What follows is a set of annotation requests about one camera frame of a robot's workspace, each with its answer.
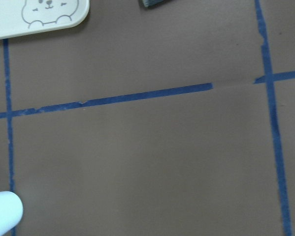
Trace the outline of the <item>cream bear serving tray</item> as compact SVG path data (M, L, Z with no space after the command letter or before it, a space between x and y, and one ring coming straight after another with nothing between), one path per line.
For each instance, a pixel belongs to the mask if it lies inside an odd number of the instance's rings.
M0 0L0 39L74 27L89 9L89 0Z

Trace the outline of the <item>grey folded cloth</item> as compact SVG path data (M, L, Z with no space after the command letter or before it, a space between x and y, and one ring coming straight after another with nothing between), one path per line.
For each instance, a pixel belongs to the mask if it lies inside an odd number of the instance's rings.
M168 0L139 0L139 2L142 3L144 7L148 8L166 3Z

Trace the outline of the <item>light blue plastic cup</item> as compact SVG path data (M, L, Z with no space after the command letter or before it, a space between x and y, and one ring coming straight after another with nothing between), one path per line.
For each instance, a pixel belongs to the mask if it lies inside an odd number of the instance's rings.
M0 192L0 236L17 226L22 216L21 199L13 192Z

